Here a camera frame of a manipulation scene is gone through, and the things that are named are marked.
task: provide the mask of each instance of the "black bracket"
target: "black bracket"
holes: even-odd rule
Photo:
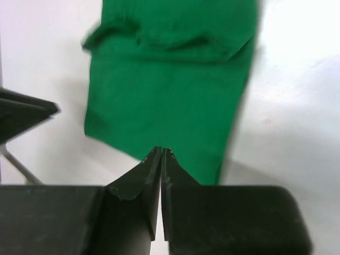
[[[202,186],[155,147],[108,186],[0,186],[0,253],[147,255],[159,186],[172,255],[309,255],[298,206],[274,186]]]
[[[0,88],[0,146],[57,112],[53,102]]]

